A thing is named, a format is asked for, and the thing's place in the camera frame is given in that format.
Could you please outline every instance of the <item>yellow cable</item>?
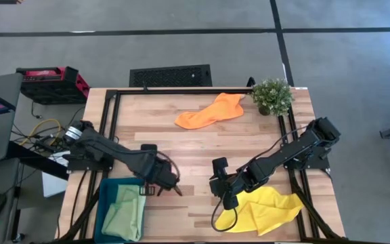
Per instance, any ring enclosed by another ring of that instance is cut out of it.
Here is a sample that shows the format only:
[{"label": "yellow cable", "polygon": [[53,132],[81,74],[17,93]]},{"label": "yellow cable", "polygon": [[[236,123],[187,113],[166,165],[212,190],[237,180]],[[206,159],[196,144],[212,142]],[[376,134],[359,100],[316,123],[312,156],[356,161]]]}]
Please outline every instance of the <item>yellow cable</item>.
[{"label": "yellow cable", "polygon": [[50,144],[50,145],[52,145],[52,144],[55,142],[56,138],[60,135],[60,132],[61,132],[61,124],[60,124],[60,122],[59,122],[58,120],[56,120],[56,119],[46,119],[45,121],[42,121],[42,122],[38,123],[38,124],[34,127],[34,129],[32,129],[32,131],[30,132],[30,134],[28,135],[28,137],[25,138],[25,140],[23,140],[21,143],[19,143],[19,145],[20,145],[20,146],[23,146],[23,145],[31,138],[31,136],[34,135],[35,131],[36,131],[42,124],[44,124],[44,123],[46,123],[46,122],[55,122],[55,123],[57,123],[57,125],[58,125],[57,135],[55,136],[55,139],[53,139],[52,142],[51,142],[51,144]]}]

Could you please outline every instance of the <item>potted plant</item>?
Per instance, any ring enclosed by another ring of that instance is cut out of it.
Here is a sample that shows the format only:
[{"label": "potted plant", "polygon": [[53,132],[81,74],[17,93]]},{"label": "potted plant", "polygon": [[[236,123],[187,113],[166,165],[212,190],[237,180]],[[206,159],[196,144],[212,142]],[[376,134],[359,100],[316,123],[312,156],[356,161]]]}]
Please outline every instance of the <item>potted plant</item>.
[{"label": "potted plant", "polygon": [[293,101],[290,86],[285,79],[265,79],[253,88],[251,96],[262,115],[287,115]]}]

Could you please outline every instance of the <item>teal bin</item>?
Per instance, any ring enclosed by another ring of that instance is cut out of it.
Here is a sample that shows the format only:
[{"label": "teal bin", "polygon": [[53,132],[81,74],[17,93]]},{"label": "teal bin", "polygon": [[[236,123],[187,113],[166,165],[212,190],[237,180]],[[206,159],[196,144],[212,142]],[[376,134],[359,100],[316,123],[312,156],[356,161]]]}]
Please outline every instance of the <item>teal bin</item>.
[{"label": "teal bin", "polygon": [[[97,215],[95,217],[95,228],[94,228],[94,242],[102,243],[123,243],[132,242],[126,241],[121,237],[113,237],[102,234],[102,226],[105,220],[106,214],[108,213],[111,203],[115,203],[116,193],[118,186],[124,185],[138,185],[143,186],[144,180],[138,178],[121,178],[121,179],[103,179],[100,183],[100,197],[97,206]],[[144,225],[144,215],[142,215],[142,222]]]}]

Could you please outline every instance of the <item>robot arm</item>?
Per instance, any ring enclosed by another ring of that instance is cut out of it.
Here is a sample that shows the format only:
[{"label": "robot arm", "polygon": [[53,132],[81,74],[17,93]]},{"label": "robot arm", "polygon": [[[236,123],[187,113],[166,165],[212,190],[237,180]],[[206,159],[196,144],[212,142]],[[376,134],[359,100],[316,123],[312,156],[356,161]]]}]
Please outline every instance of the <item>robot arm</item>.
[{"label": "robot arm", "polygon": [[306,162],[313,156],[315,147],[325,148],[324,157],[330,147],[337,143],[340,133],[327,118],[319,118],[307,126],[298,140],[285,144],[269,157],[255,157],[237,169],[236,174],[227,175],[226,158],[213,160],[213,176],[210,179],[211,192],[223,200],[224,209],[238,206],[236,195],[243,190],[252,192],[267,183],[275,169],[285,163]]},{"label": "robot arm", "polygon": [[174,188],[181,194],[177,187],[179,177],[171,172],[170,158],[158,152],[156,145],[143,145],[142,149],[145,150],[130,150],[97,133],[89,121],[74,122],[64,135],[64,140],[70,147],[69,160],[81,158],[100,162],[104,157],[112,157],[123,162],[136,177],[147,183],[157,184],[165,190]]}]

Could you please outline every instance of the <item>wooden table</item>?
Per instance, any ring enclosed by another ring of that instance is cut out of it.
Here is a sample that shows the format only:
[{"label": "wooden table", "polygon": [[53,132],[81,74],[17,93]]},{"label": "wooden table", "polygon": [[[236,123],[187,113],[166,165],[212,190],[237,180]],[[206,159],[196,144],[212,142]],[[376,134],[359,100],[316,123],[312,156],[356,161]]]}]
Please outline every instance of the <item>wooden table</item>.
[{"label": "wooden table", "polygon": [[[297,127],[307,125],[314,119],[309,92],[307,89],[295,88],[292,92],[295,98],[292,108]],[[84,120],[91,121],[97,130],[105,93],[106,89],[91,89],[83,117]],[[256,232],[219,233],[211,228],[211,214],[219,200],[211,194],[209,188],[209,178],[213,173],[211,161],[218,157],[227,157],[230,165],[227,171],[232,173],[281,136],[278,118],[261,116],[250,96],[240,102],[244,109],[244,115],[241,117],[195,130],[182,129],[174,124],[180,113],[203,109],[210,105],[216,96],[217,94],[121,96],[115,133],[120,143],[130,149],[139,149],[141,144],[157,144],[159,150],[168,154],[181,171],[179,187],[183,192],[182,197],[173,191],[164,191],[160,197],[147,198],[144,237],[141,241],[299,241],[296,220],[262,237],[258,237]],[[105,135],[109,132],[113,103],[114,100],[111,100]],[[287,131],[290,131],[288,119],[285,120]],[[60,214],[62,235],[69,229],[74,196],[82,174],[83,172],[75,172],[68,180]],[[307,175],[314,207],[338,235],[344,236],[329,177],[318,169],[307,170]],[[132,176],[131,172],[123,163],[116,161],[109,177],[127,176]],[[100,179],[101,175],[97,177],[96,186],[99,185]],[[81,186],[74,220],[84,208],[88,182],[89,173]],[[291,193],[288,174],[283,167],[276,170],[267,185],[275,187],[282,194]],[[310,237],[310,225],[305,209],[303,217],[307,236]],[[95,209],[89,218],[87,238],[92,237],[94,220]]]}]

